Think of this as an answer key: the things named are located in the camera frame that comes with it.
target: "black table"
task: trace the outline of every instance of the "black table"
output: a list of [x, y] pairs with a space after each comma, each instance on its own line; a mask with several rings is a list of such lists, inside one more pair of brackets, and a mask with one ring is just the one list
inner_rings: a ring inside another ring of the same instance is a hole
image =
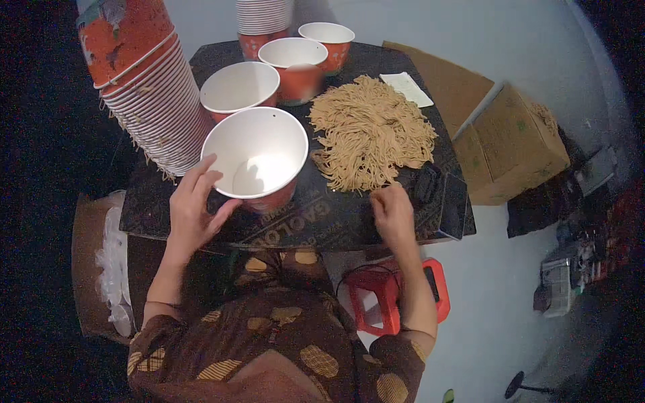
[[[190, 60], [198, 86], [202, 86], [209, 76], [229, 64], [243, 61], [237, 41], [215, 43], [202, 46]], [[340, 86], [351, 83], [356, 77], [366, 74], [378, 77], [379, 74], [408, 72], [417, 84], [427, 89], [410, 58], [399, 51], [362, 43], [353, 43], [350, 57], [336, 77], [327, 78], [327, 86]], [[284, 107], [305, 127], [310, 138], [310, 149], [321, 145], [314, 137], [309, 124], [311, 103], [302, 106]], [[423, 108], [439, 135], [435, 139], [433, 152], [435, 165], [442, 172], [452, 172], [463, 179], [461, 167], [452, 148], [446, 127], [436, 107]], [[411, 178], [417, 170], [403, 168], [400, 177]], [[368, 194], [331, 192], [327, 180], [311, 160], [308, 160], [300, 174], [293, 199], [287, 206], [273, 214], [261, 216], [238, 209], [224, 225], [215, 239], [205, 246], [206, 250], [219, 251], [222, 248], [303, 248], [314, 247], [321, 251], [361, 250], [378, 246], [381, 238], [376, 232], [372, 207]], [[130, 235], [151, 239], [166, 239], [170, 233], [170, 210], [168, 200], [175, 185], [162, 181], [161, 172], [154, 163], [146, 164], [141, 153], [139, 163], [130, 177], [123, 214], [121, 230]], [[215, 212], [226, 197], [212, 191], [208, 198], [208, 211]], [[441, 214], [441, 193], [437, 192], [432, 200], [415, 209], [415, 227], [420, 243], [432, 243], [442, 239], [438, 234]], [[470, 201], [466, 212], [464, 235], [476, 232]]]

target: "cardboard box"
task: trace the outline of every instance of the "cardboard box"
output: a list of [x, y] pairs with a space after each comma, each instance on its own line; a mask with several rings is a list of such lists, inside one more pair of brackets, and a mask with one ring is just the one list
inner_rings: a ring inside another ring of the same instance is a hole
[[87, 196], [79, 195], [72, 232], [72, 284], [83, 335], [99, 335], [127, 345], [130, 340], [118, 334], [108, 322], [111, 312], [96, 288], [103, 272], [96, 265], [96, 251], [103, 247], [105, 215], [114, 206], [114, 199], [110, 197], [90, 201]]
[[570, 164], [552, 114], [508, 84], [453, 147], [474, 205], [503, 204]]
[[383, 47], [407, 54], [421, 74], [452, 140], [494, 82], [419, 49], [388, 41]]

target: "noodle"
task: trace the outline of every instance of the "noodle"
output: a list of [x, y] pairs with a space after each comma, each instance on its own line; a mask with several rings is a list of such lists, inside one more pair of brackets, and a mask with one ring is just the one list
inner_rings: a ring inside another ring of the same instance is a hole
[[311, 152], [328, 187], [347, 192], [374, 190], [395, 181], [397, 167], [433, 162], [434, 138], [417, 104], [378, 79], [330, 88], [313, 100], [309, 118], [326, 137]]

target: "white plastic bag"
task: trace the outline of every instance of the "white plastic bag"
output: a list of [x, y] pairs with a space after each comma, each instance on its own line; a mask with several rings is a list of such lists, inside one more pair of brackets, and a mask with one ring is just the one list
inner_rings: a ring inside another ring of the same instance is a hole
[[128, 236], [119, 230], [125, 191], [112, 192], [109, 198], [113, 199], [114, 207], [105, 215], [103, 248], [96, 252], [96, 264], [103, 268], [97, 289], [100, 290], [101, 300], [107, 302], [112, 310], [108, 321], [113, 322], [119, 333], [127, 337], [132, 321], [131, 314], [126, 313], [132, 312], [128, 285]]

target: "white paper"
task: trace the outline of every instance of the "white paper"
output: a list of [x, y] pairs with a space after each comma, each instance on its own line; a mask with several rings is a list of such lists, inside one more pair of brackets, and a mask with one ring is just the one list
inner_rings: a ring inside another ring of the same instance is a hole
[[402, 93], [408, 101], [416, 103], [419, 108], [435, 104], [408, 73], [380, 74], [380, 76], [384, 83], [391, 85], [396, 92]]

